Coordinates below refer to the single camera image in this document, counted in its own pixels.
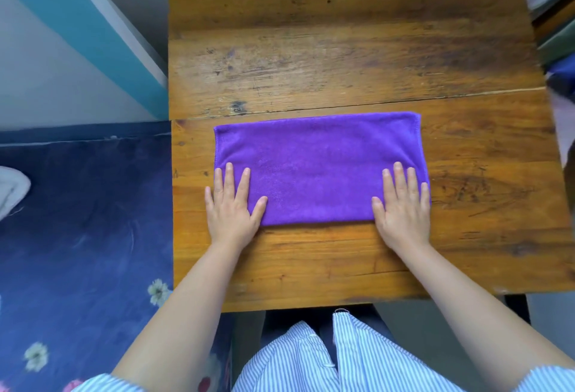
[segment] hand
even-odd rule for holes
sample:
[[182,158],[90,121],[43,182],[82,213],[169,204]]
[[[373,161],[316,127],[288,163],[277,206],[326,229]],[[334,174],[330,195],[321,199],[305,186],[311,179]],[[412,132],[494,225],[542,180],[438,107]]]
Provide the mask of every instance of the hand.
[[384,242],[397,254],[429,244],[429,186],[421,183],[421,199],[415,169],[407,170],[407,183],[401,163],[393,165],[396,185],[389,169],[384,169],[385,207],[371,199],[376,226]]
[[208,229],[212,245],[223,245],[243,250],[253,239],[266,210],[267,197],[261,197],[251,216],[248,212],[249,168],[241,175],[235,194],[234,167],[226,164],[226,182],[222,185],[221,169],[214,173],[214,196],[209,187],[205,190]]

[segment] dark pants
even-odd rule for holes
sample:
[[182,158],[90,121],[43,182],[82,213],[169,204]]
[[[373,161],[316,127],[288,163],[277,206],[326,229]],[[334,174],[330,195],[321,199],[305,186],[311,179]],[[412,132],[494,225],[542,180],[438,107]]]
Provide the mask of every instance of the dark pants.
[[321,338],[327,348],[331,361],[338,367],[338,356],[334,345],[334,323],[332,315],[338,308],[347,310],[351,315],[369,325],[382,336],[393,340],[392,333],[377,313],[373,304],[353,306],[291,308],[288,310],[268,310],[263,323],[261,347],[284,335],[292,325],[300,321],[307,323]]

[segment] blue and white striped shirt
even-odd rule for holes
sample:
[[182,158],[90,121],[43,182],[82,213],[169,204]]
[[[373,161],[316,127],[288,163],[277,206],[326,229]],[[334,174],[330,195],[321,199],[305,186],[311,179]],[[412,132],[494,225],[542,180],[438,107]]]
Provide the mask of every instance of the blue and white striped shirt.
[[[372,391],[463,392],[421,360],[345,311],[334,313],[338,370],[321,338],[295,324],[262,348],[244,367],[234,392]],[[144,392],[110,375],[94,377],[74,392]],[[575,370],[541,367],[516,392],[575,391]]]

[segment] purple microfiber cloth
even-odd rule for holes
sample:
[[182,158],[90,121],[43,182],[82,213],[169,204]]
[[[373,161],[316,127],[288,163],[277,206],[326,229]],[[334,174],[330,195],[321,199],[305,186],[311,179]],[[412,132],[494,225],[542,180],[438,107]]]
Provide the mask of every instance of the purple microfiber cloth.
[[269,198],[262,225],[373,220],[382,170],[413,166],[429,183],[413,112],[342,114],[214,128],[215,168],[234,164],[236,187],[251,169],[248,209]]

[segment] brown wooden tabletop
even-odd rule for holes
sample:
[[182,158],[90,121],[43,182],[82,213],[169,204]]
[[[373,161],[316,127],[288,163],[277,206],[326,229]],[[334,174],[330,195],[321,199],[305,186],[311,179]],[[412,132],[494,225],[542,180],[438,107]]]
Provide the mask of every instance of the brown wooden tabletop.
[[[433,245],[493,293],[575,289],[553,117],[525,0],[170,0],[174,279],[209,245],[219,124],[413,111]],[[373,223],[265,227],[224,310],[424,295]]]

